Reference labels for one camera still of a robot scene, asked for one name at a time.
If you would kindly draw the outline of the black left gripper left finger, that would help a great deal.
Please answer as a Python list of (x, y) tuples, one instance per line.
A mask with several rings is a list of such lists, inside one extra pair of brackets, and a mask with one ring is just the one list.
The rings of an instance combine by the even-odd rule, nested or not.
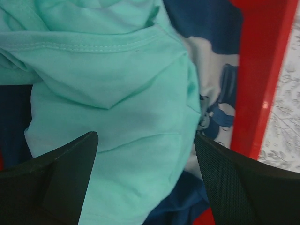
[(0, 172), (2, 225), (79, 223), (98, 147), (96, 132)]

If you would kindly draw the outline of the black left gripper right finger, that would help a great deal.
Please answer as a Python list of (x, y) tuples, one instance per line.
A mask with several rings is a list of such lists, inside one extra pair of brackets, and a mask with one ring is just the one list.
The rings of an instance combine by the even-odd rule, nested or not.
[(197, 134), (196, 155), (217, 225), (298, 225), (300, 175)]

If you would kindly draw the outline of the mint green t-shirt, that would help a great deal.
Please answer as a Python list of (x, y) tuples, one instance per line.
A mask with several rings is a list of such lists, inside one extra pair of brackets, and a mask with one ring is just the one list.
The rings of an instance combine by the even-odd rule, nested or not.
[(32, 85), (33, 156), (97, 132), (82, 225), (142, 224), (190, 157), (197, 72), (160, 0), (1, 1), (0, 83)]

